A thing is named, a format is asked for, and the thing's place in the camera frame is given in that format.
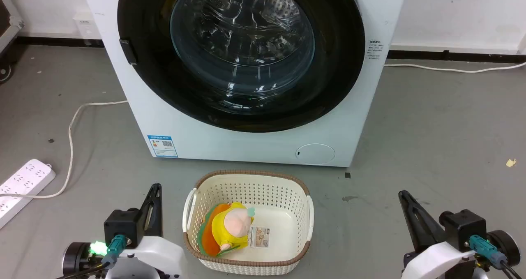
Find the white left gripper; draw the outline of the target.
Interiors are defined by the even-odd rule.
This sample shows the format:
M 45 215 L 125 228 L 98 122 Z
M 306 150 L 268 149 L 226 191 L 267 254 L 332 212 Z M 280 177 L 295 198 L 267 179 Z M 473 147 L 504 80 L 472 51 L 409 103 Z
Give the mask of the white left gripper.
M 152 184 L 141 206 L 142 240 L 124 249 L 108 270 L 107 279 L 185 279 L 186 257 L 177 244 L 163 238 L 162 186 Z

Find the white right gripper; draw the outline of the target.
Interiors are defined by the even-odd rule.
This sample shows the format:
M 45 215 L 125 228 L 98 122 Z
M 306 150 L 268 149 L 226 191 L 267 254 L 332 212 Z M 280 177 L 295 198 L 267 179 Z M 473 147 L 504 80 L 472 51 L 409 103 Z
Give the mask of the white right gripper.
M 415 250 L 404 255 L 403 278 L 478 279 L 475 251 L 445 242 L 445 230 L 408 191 L 398 197 Z

